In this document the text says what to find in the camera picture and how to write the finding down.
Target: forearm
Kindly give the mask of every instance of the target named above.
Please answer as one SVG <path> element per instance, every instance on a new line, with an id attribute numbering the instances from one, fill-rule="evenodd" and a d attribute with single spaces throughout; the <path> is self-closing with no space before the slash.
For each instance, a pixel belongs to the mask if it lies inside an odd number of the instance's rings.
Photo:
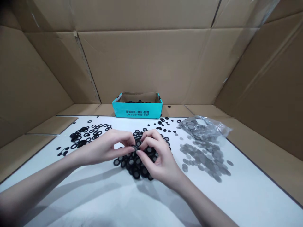
<path id="1" fill-rule="evenodd" d="M 2 218 L 8 223 L 20 218 L 79 166 L 71 153 L 0 193 Z"/>
<path id="2" fill-rule="evenodd" d="M 237 224 L 205 196 L 186 176 L 175 190 L 189 205 L 201 225 L 235 227 Z"/>

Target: teal box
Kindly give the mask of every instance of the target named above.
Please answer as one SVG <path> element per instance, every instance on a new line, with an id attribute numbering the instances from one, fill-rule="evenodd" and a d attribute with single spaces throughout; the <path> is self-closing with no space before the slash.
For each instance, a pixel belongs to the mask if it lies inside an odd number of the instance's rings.
<path id="1" fill-rule="evenodd" d="M 157 92 L 122 92 L 112 102 L 116 117 L 160 118 L 163 102 Z"/>

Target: white table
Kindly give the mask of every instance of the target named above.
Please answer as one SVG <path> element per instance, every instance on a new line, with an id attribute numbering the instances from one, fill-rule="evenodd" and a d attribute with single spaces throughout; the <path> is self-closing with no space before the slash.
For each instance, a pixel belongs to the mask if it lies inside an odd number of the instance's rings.
<path id="1" fill-rule="evenodd" d="M 83 126 L 91 129 L 93 124 L 107 123 L 114 129 L 131 132 L 159 126 L 159 120 L 152 119 L 77 117 L 76 124 L 68 127 L 3 182 L 0 191 L 63 158 L 57 156 L 59 151 L 56 148 L 70 147 L 73 144 L 70 134 Z M 169 118 L 166 121 L 170 126 L 164 123 L 162 128 L 171 132 L 160 133 L 170 138 L 174 158 L 182 167 L 186 156 L 179 151 L 180 144 L 193 145 L 193 140 L 187 138 L 185 131 L 176 128 L 178 119 L 185 118 Z M 303 210 L 288 195 L 228 140 L 220 145 L 223 146 L 225 164 L 226 160 L 234 164 L 226 164 L 231 176 L 223 175 L 222 182 L 218 183 L 197 166 L 189 166 L 186 173 L 207 197 L 239 226 L 303 225 Z M 115 167 L 113 161 L 74 171 L 29 212 L 23 223 L 26 226 L 199 226 L 188 205 L 175 192 L 157 180 L 135 180 L 127 170 Z"/>

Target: bag of metal discs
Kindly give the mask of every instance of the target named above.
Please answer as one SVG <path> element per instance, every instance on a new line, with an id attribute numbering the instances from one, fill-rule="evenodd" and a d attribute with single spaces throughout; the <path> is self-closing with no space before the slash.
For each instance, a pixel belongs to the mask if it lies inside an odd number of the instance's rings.
<path id="1" fill-rule="evenodd" d="M 188 132 L 197 142 L 212 142 L 221 144 L 221 139 L 226 138 L 232 130 L 219 121 L 208 117 L 193 116 L 180 123 L 180 127 Z"/>

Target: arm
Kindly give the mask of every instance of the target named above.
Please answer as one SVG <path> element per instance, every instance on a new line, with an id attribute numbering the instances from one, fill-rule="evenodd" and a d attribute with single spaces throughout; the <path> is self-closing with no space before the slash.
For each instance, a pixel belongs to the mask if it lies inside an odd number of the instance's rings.
<path id="1" fill-rule="evenodd" d="M 219 207 L 207 198 L 178 167 L 167 143 L 157 130 L 144 132 L 138 156 L 151 176 L 177 192 L 189 205 L 202 226 L 237 226 Z M 154 147 L 159 154 L 156 162 L 142 151 Z"/>
<path id="2" fill-rule="evenodd" d="M 114 149 L 121 142 L 125 147 Z M 1 218 L 11 224 L 37 205 L 61 181 L 80 166 L 109 161 L 134 151 L 131 132 L 111 129 L 93 142 L 0 193 Z"/>

